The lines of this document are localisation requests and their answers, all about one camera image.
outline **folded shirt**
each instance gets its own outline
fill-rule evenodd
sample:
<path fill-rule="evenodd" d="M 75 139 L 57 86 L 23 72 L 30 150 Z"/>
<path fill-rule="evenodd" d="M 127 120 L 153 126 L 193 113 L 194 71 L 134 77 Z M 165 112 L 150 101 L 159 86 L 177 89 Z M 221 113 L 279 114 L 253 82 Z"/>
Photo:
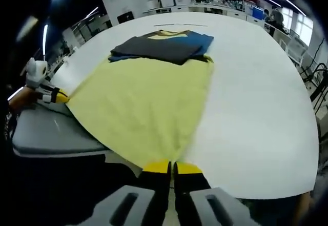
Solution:
<path fill-rule="evenodd" d="M 199 47 L 198 50 L 196 50 L 192 54 L 188 55 L 189 57 L 187 59 L 192 58 L 192 59 L 197 59 L 197 60 L 202 60 L 202 61 L 208 61 L 207 58 L 205 58 L 204 54 L 207 52 L 207 49 L 213 40 L 212 36 L 201 35 L 196 32 L 193 32 L 193 31 L 169 32 L 169 31 L 160 30 L 160 31 L 156 31 L 156 32 L 153 32 L 150 34 L 146 34 L 142 37 L 147 38 L 149 40 L 157 40 L 155 38 L 161 37 L 162 38 L 161 41 L 163 41 L 165 43 L 169 42 L 171 45 L 173 45 L 172 42 L 175 42 L 173 51 L 179 49 L 179 48 L 177 48 L 176 43 L 180 43 L 180 44 L 184 44 L 184 45 L 188 45 L 188 46 L 198 46 Z M 148 57 L 148 58 L 156 58 L 158 60 L 163 60 L 163 61 L 169 61 L 169 62 L 172 62 L 177 65 L 182 65 L 185 62 L 185 61 L 179 61 L 177 63 L 176 61 L 168 60 L 167 57 L 165 57 L 165 58 L 149 57 L 149 53 L 151 52 L 149 48 L 146 48 L 143 56 L 134 54 L 134 52 L 133 53 L 131 52 L 131 48 L 126 47 L 127 44 L 131 45 L 130 40 L 128 40 L 127 42 L 122 44 L 125 46 L 125 49 L 126 49 L 126 50 L 124 50 L 125 54 L 115 53 L 115 49 L 119 48 L 122 45 L 117 46 L 115 49 L 112 50 L 112 56 L 109 57 L 108 60 L 111 62 L 115 62 L 115 61 L 128 59 L 128 58 Z M 159 48 L 159 51 L 161 54 L 164 53 L 165 56 L 170 55 L 170 53 L 172 53 L 172 50 L 166 50 L 163 47 Z"/>
<path fill-rule="evenodd" d="M 176 42 L 173 39 L 156 40 L 146 37 L 133 37 L 114 48 L 114 56 L 134 56 L 153 58 L 183 65 L 201 48 L 200 44 Z"/>

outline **desk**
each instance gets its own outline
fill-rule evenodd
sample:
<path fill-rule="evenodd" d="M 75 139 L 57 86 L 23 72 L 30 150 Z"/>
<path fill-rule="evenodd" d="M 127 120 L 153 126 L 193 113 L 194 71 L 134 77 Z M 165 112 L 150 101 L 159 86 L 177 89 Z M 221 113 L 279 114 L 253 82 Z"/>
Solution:
<path fill-rule="evenodd" d="M 167 10 L 169 9 L 171 10 L 171 12 L 204 12 L 204 11 L 199 11 L 199 9 L 205 9 L 205 8 L 221 10 L 222 11 L 221 14 L 224 16 L 245 20 L 247 22 L 257 24 L 264 28 L 264 20 L 259 20 L 257 18 L 252 17 L 251 15 L 248 15 L 246 12 L 238 11 L 234 8 L 225 5 L 219 5 L 219 4 L 216 5 L 216 4 L 194 3 L 189 5 L 181 5 L 181 6 L 173 6 L 173 7 L 160 7 L 143 12 L 143 14 L 154 15 L 154 14 L 158 14 L 156 11 L 165 10 L 165 12 L 167 12 Z"/>
<path fill-rule="evenodd" d="M 214 36 L 208 100 L 182 160 L 198 165 L 212 187 L 238 198 L 310 191 L 318 163 L 312 104 L 293 63 L 259 26 L 209 13 L 138 18 L 93 37 L 51 82 L 71 94 L 115 46 L 158 29 Z"/>

